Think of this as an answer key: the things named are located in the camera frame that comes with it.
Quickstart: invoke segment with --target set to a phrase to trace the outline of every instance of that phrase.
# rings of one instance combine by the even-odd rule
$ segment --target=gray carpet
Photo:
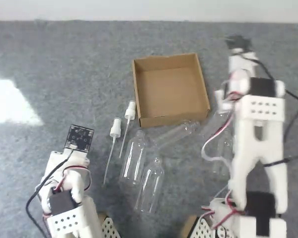
[[[114,150],[108,184],[101,187],[110,150],[109,129],[134,98],[131,60],[149,55],[199,54],[208,91],[227,79],[224,36],[252,38],[257,56],[271,73],[298,94],[298,25],[189,22],[0,22],[0,80],[11,80],[27,106],[16,105],[0,118],[0,237],[40,237],[24,207],[43,175],[52,150],[61,151],[71,123],[92,127],[89,158],[93,186],[89,194],[98,211],[107,211],[124,238],[173,238],[190,214],[200,214],[224,186],[209,179],[191,136],[162,153],[165,183],[159,210],[135,214],[118,186],[122,162]],[[28,115],[26,110],[32,108]],[[287,97],[287,118],[298,102]],[[14,119],[18,113],[21,118]],[[128,138],[138,129],[132,124]],[[155,136],[169,127],[146,129]],[[298,153],[298,121],[285,154]],[[261,167],[249,176],[251,189],[267,189]],[[31,211],[41,219],[38,201]],[[289,238],[298,238],[298,161],[289,164]]]

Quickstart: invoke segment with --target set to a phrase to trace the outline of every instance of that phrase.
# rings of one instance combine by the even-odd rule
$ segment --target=black wire
[[[267,74],[267,76],[276,81],[275,78],[271,75],[271,73],[269,72],[269,70],[267,69],[267,67],[263,64],[263,62],[257,60],[257,59],[250,59],[250,58],[246,58],[245,56],[243,56],[242,54],[239,54],[243,59],[245,60],[249,60],[249,61],[252,61],[256,64],[258,64],[259,66],[262,67],[262,69],[265,71],[265,73]],[[290,95],[291,97],[293,97],[294,99],[296,99],[298,101],[298,96],[294,93],[292,93],[291,91],[289,90],[286,90],[286,93],[288,95]],[[285,129],[285,132],[284,132],[284,138],[283,138],[283,141],[286,142],[287,141],[287,138],[288,138],[288,135],[289,135],[289,132],[291,130],[291,128],[293,127],[295,121],[298,119],[298,111],[296,112],[296,114],[293,116],[293,118],[290,120],[289,124],[287,125],[286,129]],[[285,163],[288,163],[292,160],[296,160],[298,159],[298,155],[295,155],[295,156],[291,156],[291,157],[287,157],[287,158],[284,158],[282,161],[284,161]]]
[[[42,187],[44,186],[44,184],[46,183],[46,181],[51,177],[51,175],[58,170],[63,164],[65,164],[70,156],[72,155],[73,150],[70,152],[69,156],[62,162],[60,162],[58,165],[56,165],[56,167],[54,169],[52,169],[52,171],[45,177],[45,179],[41,182],[41,184],[37,187],[37,189],[35,190],[35,192],[32,194],[32,196],[29,198],[29,200],[27,201],[26,205],[25,205],[25,211],[26,214],[28,215],[28,217],[31,219],[31,221],[33,222],[33,224],[37,227],[37,229],[39,229],[40,233],[42,234],[42,236],[44,238],[48,238],[43,229],[41,228],[41,226],[37,223],[37,221],[35,220],[35,218],[31,215],[30,211],[29,211],[29,206],[32,202],[32,200],[36,197],[36,195],[39,193],[39,191],[42,189]]]

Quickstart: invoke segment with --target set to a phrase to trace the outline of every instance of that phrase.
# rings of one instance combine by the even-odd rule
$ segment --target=white spray nozzle
[[[125,118],[134,120],[136,116],[136,102],[134,100],[129,101],[128,107],[125,112]]]
[[[121,155],[123,153],[129,122],[130,122],[130,120],[134,120],[135,116],[136,116],[136,102],[134,100],[131,100],[131,101],[129,101],[128,107],[127,107],[126,112],[125,112],[125,118],[128,121],[127,121],[127,126],[126,126],[126,129],[125,129],[123,143],[122,143],[121,148],[120,148],[119,158],[121,158]]]
[[[121,119],[115,118],[113,126],[110,129],[110,136],[119,138],[121,134]]]

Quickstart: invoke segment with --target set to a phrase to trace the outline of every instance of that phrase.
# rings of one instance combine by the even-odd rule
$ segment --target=perforated plate
[[[107,217],[101,226],[104,238],[120,238],[118,231],[114,226],[114,222],[110,217]]]
[[[47,222],[52,235],[68,234],[82,229],[86,226],[83,206],[49,217]]]
[[[196,223],[194,230],[191,233],[190,238],[237,238],[233,233],[223,226],[219,226],[217,230],[211,230],[210,226],[205,219],[200,218]]]
[[[240,114],[242,118],[258,120],[285,120],[285,100],[246,95],[241,100]]]

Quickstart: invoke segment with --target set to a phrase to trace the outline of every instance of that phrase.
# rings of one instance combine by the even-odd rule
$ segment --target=white bracket
[[[242,119],[284,121],[285,100],[262,96],[245,95],[238,107]]]
[[[52,237],[72,233],[87,226],[83,206],[51,216],[47,219],[47,223]]]

